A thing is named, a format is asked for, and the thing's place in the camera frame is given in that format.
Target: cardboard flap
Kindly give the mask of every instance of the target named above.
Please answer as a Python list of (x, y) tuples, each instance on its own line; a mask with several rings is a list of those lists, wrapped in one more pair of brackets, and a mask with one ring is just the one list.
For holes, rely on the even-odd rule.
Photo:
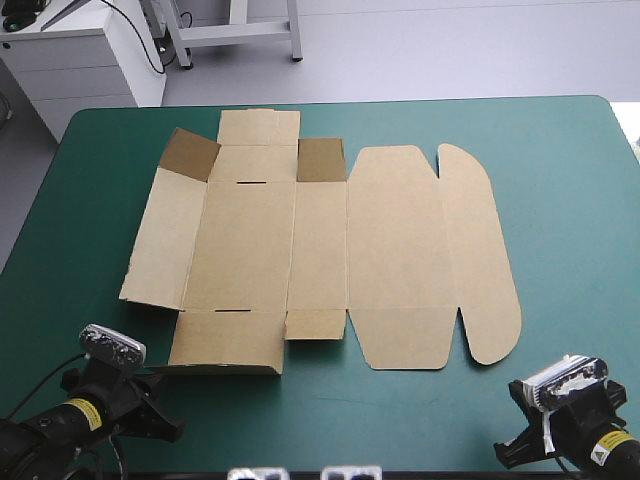
[(340, 310), (292, 310), (285, 322), (286, 340), (342, 340), (347, 312)]
[(206, 182), (220, 145), (182, 128), (176, 128), (160, 158), (165, 170)]
[(286, 311), (295, 183), (210, 183), (185, 310)]
[(422, 151), (413, 145), (367, 147), (358, 155), (349, 183), (416, 183), (435, 185), (436, 175)]
[(283, 312), (181, 313), (169, 365), (216, 367), (206, 368), (207, 373), (226, 365), (259, 366), (281, 374), (284, 321)]
[(344, 182), (297, 186), (288, 310), (346, 310), (346, 202)]
[(298, 143), (299, 182), (344, 182), (347, 169), (341, 138), (301, 138)]
[(457, 307), (349, 310), (365, 359), (376, 370), (447, 364)]
[(516, 345), (522, 314), (491, 182), (453, 145), (438, 149), (441, 191), (458, 301), (473, 358), (492, 364)]
[(224, 110), (221, 145), (298, 145), (300, 112), (271, 109)]
[(182, 309), (206, 188), (157, 169), (120, 299)]
[(224, 146), (209, 177), (213, 182), (295, 182), (298, 150), (285, 146)]

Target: white cabinet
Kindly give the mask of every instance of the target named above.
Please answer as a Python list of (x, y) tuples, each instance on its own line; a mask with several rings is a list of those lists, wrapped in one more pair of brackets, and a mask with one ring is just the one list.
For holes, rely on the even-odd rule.
[[(111, 1), (136, 25), (161, 69), (140, 4)], [(35, 24), (16, 33), (0, 32), (0, 58), (58, 141), (80, 110), (160, 106), (166, 80), (149, 65), (127, 21), (99, 0), (40, 32), (68, 3), (51, 0)]]

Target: yellow warning label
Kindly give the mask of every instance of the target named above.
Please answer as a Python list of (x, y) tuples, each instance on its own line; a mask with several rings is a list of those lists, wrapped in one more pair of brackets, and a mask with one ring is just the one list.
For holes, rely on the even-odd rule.
[(611, 452), (618, 445), (628, 442), (629, 440), (633, 440), (631, 435), (627, 432), (623, 432), (622, 430), (616, 430), (615, 432), (607, 433), (604, 437), (598, 440), (598, 445)]
[(102, 418), (100, 418), (100, 413), (98, 413), (98, 409), (94, 407), (89, 400), (85, 400), (84, 398), (70, 398), (64, 403), (66, 405), (72, 405), (76, 407), (84, 414), (87, 422), (89, 423), (89, 430), (91, 430), (92, 432), (102, 426)]

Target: computer mouse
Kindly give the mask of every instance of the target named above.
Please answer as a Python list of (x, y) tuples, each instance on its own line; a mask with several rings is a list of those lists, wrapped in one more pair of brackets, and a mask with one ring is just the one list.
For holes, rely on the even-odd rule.
[(7, 32), (18, 32), (35, 23), (36, 18), (35, 12), (13, 13), (4, 19), (2, 26)]

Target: white table frame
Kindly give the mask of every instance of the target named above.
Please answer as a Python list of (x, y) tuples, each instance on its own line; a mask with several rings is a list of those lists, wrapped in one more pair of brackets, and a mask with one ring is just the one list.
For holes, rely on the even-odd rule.
[(287, 1), (288, 21), (247, 23), (248, 0), (230, 0), (229, 24), (185, 28), (175, 0), (160, 0), (180, 66), (191, 69), (191, 48), (290, 40), (293, 61), (302, 60), (297, 0)]

